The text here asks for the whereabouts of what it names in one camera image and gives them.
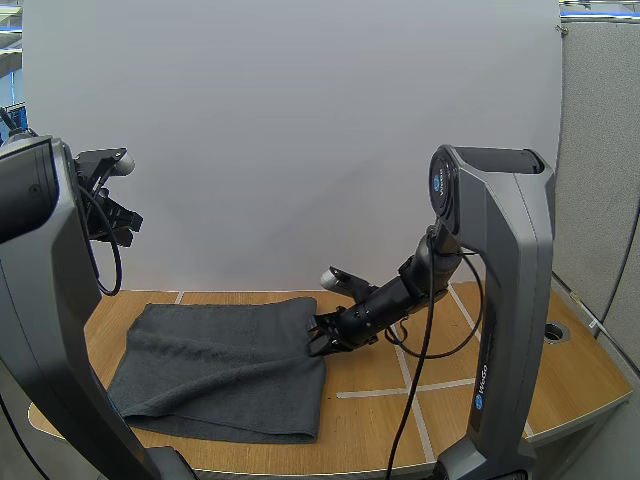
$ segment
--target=white backdrop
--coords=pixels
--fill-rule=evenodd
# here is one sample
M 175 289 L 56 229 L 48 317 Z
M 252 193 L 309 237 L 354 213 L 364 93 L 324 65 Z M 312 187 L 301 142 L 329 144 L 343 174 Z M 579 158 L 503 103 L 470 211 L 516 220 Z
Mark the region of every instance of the white backdrop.
M 134 156 L 108 183 L 144 217 L 126 288 L 382 283 L 434 219 L 440 144 L 555 162 L 556 23 L 556 0 L 29 0 L 29 124 Z

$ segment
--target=gray towel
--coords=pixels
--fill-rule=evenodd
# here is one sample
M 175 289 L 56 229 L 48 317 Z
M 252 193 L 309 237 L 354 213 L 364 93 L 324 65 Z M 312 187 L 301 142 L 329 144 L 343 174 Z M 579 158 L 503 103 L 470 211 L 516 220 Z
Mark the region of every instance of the gray towel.
M 267 305 L 147 305 L 109 394 L 129 425 L 232 442 L 311 443 L 323 358 L 309 357 L 313 298 Z

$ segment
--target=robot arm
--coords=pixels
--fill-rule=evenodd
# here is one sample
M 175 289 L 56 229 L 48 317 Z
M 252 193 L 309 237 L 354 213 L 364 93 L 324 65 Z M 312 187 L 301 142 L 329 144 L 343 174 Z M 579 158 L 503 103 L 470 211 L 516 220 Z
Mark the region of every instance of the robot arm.
M 440 455 L 438 468 L 450 480 L 526 474 L 535 455 L 521 437 L 549 304 L 554 174 L 528 150 L 442 146 L 431 160 L 430 184 L 438 218 L 397 277 L 378 288 L 333 267 L 323 275 L 323 287 L 356 303 L 310 321 L 310 351 L 326 355 L 375 342 L 378 332 L 428 303 L 431 269 L 438 300 L 461 247 L 479 253 L 487 277 L 469 425 L 466 436 Z
M 125 155 L 74 159 L 60 139 L 22 133 L 0 148 L 0 360 L 107 478 L 193 479 L 173 449 L 140 444 L 87 355 L 83 327 L 101 298 L 88 241 L 107 229 L 91 209 L 100 208 L 120 245 L 131 244 L 142 222 L 102 188 L 132 169 Z M 96 203 L 85 202 L 81 189 Z

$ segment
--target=wooden table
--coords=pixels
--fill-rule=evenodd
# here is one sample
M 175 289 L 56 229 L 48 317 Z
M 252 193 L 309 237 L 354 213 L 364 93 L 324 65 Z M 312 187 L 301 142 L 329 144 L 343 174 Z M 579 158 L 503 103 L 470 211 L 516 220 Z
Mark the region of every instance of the wooden table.
M 125 350 L 125 334 L 147 303 L 261 304 L 299 296 L 318 301 L 318 312 L 346 305 L 329 292 L 121 292 L 105 297 L 85 327 L 89 358 L 109 384 Z M 455 284 L 436 304 L 429 353 L 447 351 L 465 338 L 479 308 L 477 287 Z M 524 435 L 534 446 L 593 423 L 630 394 L 622 373 L 560 297 L 552 293 L 550 321 L 570 339 L 545 344 Z M 406 323 L 407 346 L 420 350 L 426 312 Z M 404 431 L 395 465 L 429 464 L 466 429 L 478 357 L 478 338 L 457 354 L 427 361 L 418 402 Z M 133 429 L 143 445 L 172 445 L 197 469 L 261 474 L 364 472 L 386 467 L 410 385 L 415 359 L 380 339 L 370 347 L 326 358 L 327 378 L 318 440 L 306 445 L 263 445 L 173 437 Z M 31 424 L 57 435 L 33 405 Z

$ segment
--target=circular hole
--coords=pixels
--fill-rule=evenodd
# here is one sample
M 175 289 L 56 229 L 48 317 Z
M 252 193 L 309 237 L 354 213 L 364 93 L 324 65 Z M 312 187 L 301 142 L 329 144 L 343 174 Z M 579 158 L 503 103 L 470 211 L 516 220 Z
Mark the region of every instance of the circular hole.
M 564 332 L 557 325 L 554 325 L 553 323 L 547 323 L 544 326 L 544 338 L 546 338 L 547 340 L 551 340 L 552 342 L 557 342 L 559 340 L 562 340 L 563 336 L 564 336 Z

